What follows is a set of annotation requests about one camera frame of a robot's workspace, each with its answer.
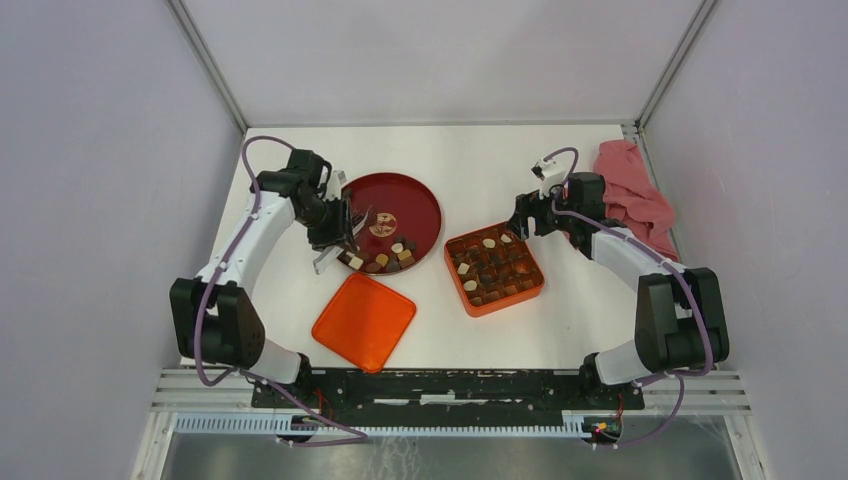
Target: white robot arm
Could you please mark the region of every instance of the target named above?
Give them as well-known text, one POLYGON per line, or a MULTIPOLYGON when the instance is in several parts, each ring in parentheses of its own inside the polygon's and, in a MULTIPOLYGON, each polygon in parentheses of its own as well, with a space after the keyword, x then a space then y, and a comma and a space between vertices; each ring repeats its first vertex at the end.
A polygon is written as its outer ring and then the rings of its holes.
POLYGON ((612 270, 637 294, 634 338, 587 356, 581 367, 587 382, 596 387, 620 385, 673 368, 700 367, 705 362, 711 367, 712 362, 726 359, 730 346, 715 273, 688 269, 636 240, 624 224, 606 218, 601 175, 571 173, 549 157, 531 169, 542 187, 516 197, 507 226, 521 240, 530 235, 530 218, 535 235, 567 233, 584 256, 612 270))
POLYGON ((277 240, 296 221, 321 254, 313 261, 321 273, 343 248, 355 250, 350 202, 342 196, 344 173, 309 150, 293 149, 286 168, 262 172, 259 191, 224 247, 192 279, 177 279, 170 291, 180 353, 194 358, 194 333, 202 320, 200 349, 204 361, 251 371, 292 384, 308 370, 308 359, 265 338, 265 329, 250 295, 277 240), (208 300, 203 305, 204 294, 208 300))

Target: pink towel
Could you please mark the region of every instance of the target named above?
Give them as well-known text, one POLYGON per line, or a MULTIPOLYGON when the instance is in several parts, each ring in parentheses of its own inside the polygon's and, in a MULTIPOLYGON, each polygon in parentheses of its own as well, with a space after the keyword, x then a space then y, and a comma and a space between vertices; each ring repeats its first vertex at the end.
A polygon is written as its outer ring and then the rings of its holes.
POLYGON ((621 220, 636 238, 676 261, 668 236, 674 210, 651 184, 639 147, 626 140, 602 143, 594 170, 606 179, 607 217, 621 220))

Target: white table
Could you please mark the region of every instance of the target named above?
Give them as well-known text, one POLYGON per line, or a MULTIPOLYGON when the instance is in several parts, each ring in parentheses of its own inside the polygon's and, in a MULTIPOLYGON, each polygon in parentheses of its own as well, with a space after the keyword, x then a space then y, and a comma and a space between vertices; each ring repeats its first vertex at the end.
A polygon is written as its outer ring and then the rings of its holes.
MULTIPOLYGON (((575 368, 585 355, 632 338, 635 294, 559 234, 529 240, 546 278, 541 295, 480 318, 463 310, 441 250, 451 237, 507 220, 515 196, 539 186, 530 173, 537 159, 574 146, 581 154, 577 170, 590 170, 598 145, 621 138, 619 126, 255 128, 247 137, 259 134, 314 150, 349 180, 381 171, 410 175, 441 203, 438 250, 407 272, 377 278, 418 306, 386 368, 575 368)), ((276 143, 256 142, 248 155, 258 173, 284 167, 288 154, 276 143)), ((239 164, 216 251, 246 205, 248 186, 239 164)), ((318 344, 311 328, 351 271, 334 264, 316 276, 315 255, 306 230, 293 225, 268 258, 252 301, 268 338, 305 353, 313 366, 350 366, 318 344)))

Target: brown chocolate piece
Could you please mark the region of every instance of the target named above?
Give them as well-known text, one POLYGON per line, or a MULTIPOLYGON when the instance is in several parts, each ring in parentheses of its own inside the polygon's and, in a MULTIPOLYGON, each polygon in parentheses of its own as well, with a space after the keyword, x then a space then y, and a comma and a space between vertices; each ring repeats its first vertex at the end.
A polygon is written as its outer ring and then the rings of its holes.
POLYGON ((530 270, 533 269, 533 263, 530 261, 530 257, 523 257, 512 262, 512 267, 515 268, 516 273, 525 274, 530 273, 530 270))
POLYGON ((453 242, 448 243, 448 253, 450 253, 451 256, 455 257, 457 255, 461 255, 463 252, 465 252, 465 246, 462 245, 461 240, 454 240, 453 242))
POLYGON ((408 256, 408 257, 406 257, 406 258, 404 258, 400 261, 400 267, 401 268, 409 268, 409 267, 412 266, 413 263, 415 263, 415 257, 410 255, 410 256, 408 256))
POLYGON ((512 270, 512 265, 508 263, 504 263, 498 266, 498 281, 503 282, 509 279, 509 277, 511 277, 513 273, 514 272, 512 270))

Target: orange tray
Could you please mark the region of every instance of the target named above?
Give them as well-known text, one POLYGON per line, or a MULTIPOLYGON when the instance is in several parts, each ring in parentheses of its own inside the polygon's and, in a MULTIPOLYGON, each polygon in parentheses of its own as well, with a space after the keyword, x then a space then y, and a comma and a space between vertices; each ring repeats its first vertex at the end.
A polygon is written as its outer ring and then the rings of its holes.
POLYGON ((312 327, 312 338, 363 371, 377 373, 416 310, 403 295, 354 273, 324 307, 312 327))
POLYGON ((536 297, 545 285, 545 277, 527 243, 518 241, 506 228, 506 223, 448 240, 445 262, 462 305, 472 317, 487 315, 536 297), (511 241, 503 242, 502 235, 511 241), (486 248, 484 239, 494 240, 495 246, 486 248), (470 268, 465 275, 460 275, 457 268, 463 263, 470 268), (468 281, 476 282, 477 287, 466 291, 463 285, 468 281))

